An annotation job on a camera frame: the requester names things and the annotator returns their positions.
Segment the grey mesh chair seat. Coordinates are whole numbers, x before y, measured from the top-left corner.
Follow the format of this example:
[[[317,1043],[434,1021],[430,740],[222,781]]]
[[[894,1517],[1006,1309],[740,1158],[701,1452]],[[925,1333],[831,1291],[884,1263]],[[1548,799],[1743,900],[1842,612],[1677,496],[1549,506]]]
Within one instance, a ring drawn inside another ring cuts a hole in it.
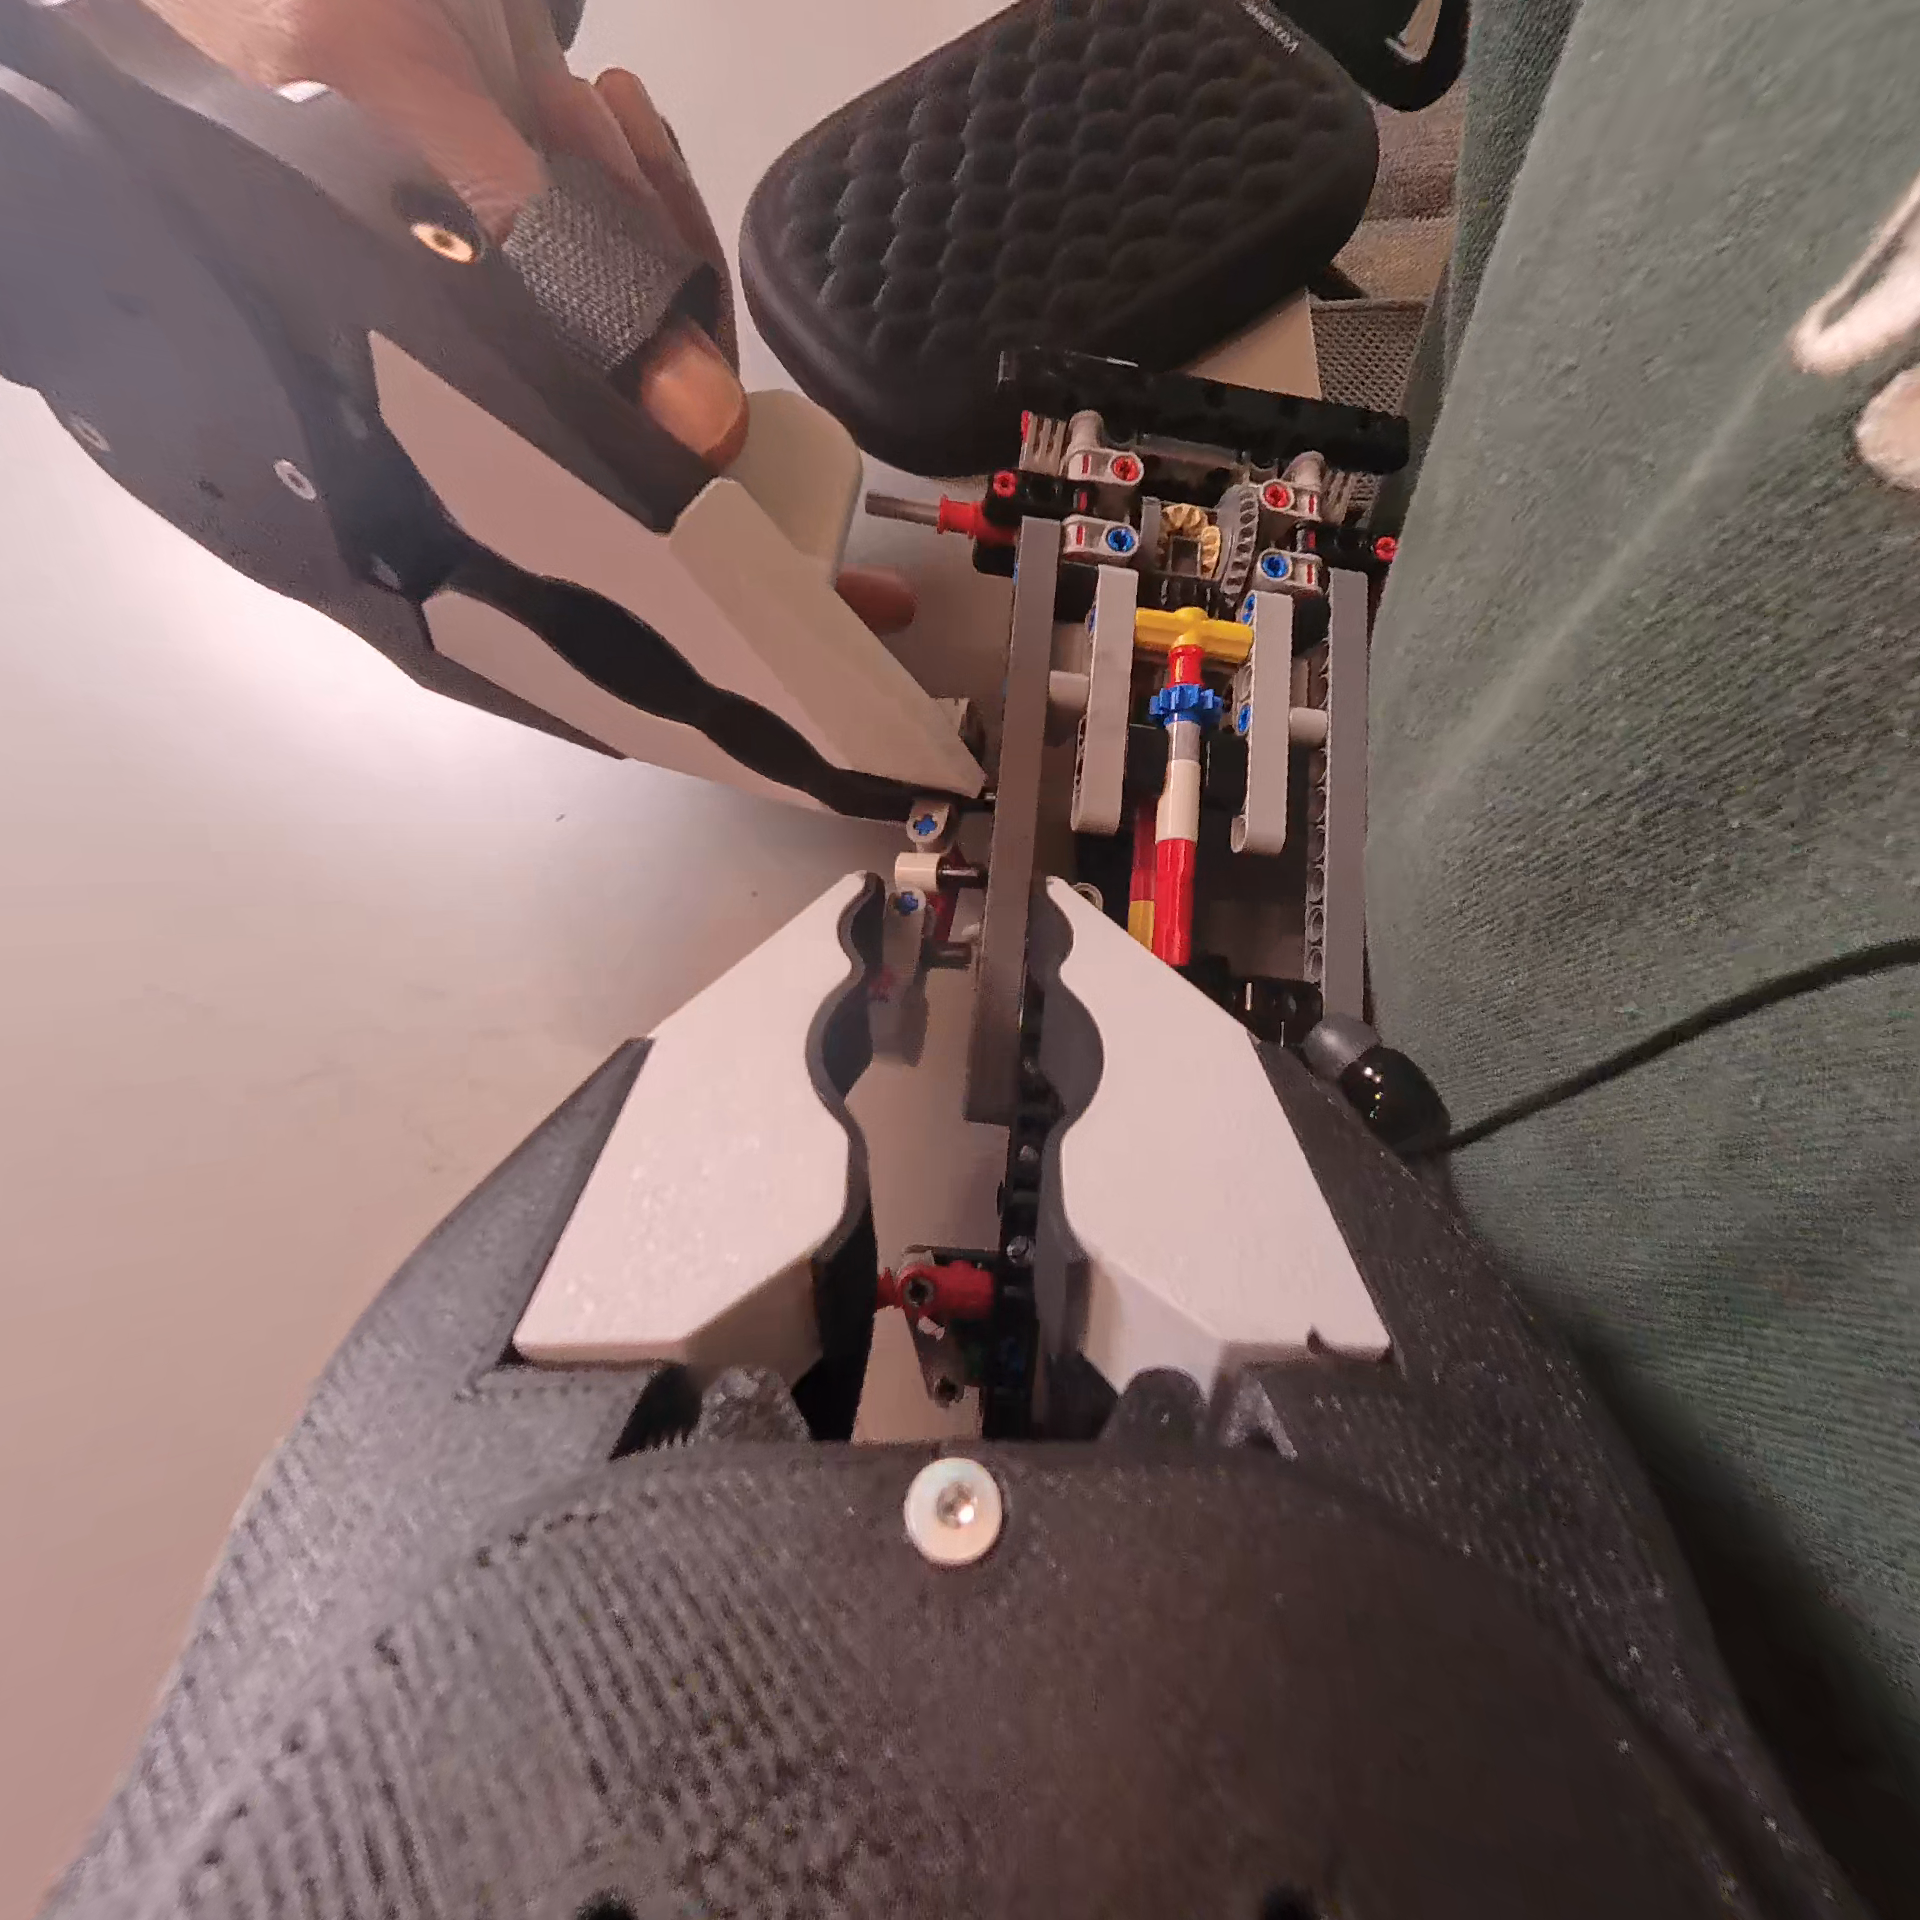
[[[1404,416],[1429,301],[1309,296],[1307,310],[1320,399]]]

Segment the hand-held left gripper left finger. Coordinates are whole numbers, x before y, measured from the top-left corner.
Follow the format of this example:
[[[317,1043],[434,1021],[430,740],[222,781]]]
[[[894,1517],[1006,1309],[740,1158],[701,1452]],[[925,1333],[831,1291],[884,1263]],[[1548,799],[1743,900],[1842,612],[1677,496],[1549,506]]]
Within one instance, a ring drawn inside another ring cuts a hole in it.
[[[534,1364],[806,1371],[816,1276],[867,1200],[848,1092],[869,1051],[879,880],[851,872],[646,1038],[517,1324]]]

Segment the multicoloured lego technic model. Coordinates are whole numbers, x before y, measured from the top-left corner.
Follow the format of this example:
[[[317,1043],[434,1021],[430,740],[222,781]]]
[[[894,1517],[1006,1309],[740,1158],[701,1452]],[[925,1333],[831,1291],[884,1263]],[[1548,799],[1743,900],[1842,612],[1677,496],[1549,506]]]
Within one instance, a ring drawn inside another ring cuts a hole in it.
[[[1360,852],[1368,639],[1396,540],[1346,517],[1407,423],[1048,347],[998,357],[1019,451],[976,496],[867,499],[964,536],[1014,589],[998,756],[974,802],[911,799],[869,997],[915,1058],[927,975],[968,987],[964,1115],[1004,1128],[987,1245],[910,1243],[879,1274],[936,1406],[990,1437],[1070,1432],[1115,1397],[1042,1352],[1036,898],[1108,922],[1405,1148],[1445,1114],[1364,1016]]]

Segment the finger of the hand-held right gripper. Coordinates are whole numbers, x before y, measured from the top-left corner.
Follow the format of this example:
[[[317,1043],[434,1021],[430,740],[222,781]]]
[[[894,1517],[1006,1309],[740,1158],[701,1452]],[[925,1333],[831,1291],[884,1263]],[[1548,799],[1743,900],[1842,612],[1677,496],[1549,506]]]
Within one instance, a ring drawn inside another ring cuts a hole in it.
[[[490,551],[424,596],[438,655],[615,756],[760,799],[896,823],[915,781],[835,765],[795,727],[708,684],[656,629],[599,591]]]
[[[820,407],[790,390],[752,396],[742,462],[658,532],[399,344],[374,334],[371,358],[380,420],[456,530],[460,555],[494,554],[604,594],[835,765],[922,796],[983,792],[957,720],[837,589],[861,458]]]

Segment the person's right hand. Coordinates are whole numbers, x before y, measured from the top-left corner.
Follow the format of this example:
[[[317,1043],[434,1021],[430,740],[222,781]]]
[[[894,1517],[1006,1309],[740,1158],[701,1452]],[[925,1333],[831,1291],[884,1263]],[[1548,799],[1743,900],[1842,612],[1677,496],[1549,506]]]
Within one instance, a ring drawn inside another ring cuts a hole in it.
[[[615,384],[708,466],[749,431],[728,268],[678,139],[634,70],[570,69],[534,3],[150,3],[207,60],[266,90],[343,93],[431,167],[494,240],[548,188],[558,155],[596,164],[715,276],[715,317],[662,326]]]

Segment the dark green embroidered sweatshirt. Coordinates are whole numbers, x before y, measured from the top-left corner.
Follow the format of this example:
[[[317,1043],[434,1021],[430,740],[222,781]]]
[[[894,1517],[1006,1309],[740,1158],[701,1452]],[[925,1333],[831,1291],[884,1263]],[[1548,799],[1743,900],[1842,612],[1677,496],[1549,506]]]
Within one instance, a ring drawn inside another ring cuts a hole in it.
[[[1474,4],[1374,636],[1376,1008],[1915,1915],[1915,4]]]

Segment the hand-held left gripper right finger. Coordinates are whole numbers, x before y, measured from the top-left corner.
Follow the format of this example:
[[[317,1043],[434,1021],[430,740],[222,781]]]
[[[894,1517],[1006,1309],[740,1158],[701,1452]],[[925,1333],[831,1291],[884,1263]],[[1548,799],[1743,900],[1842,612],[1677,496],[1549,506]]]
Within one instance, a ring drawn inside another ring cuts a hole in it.
[[[1042,1352],[1114,1392],[1382,1360],[1386,1320],[1252,1035],[1068,880],[1036,898]]]

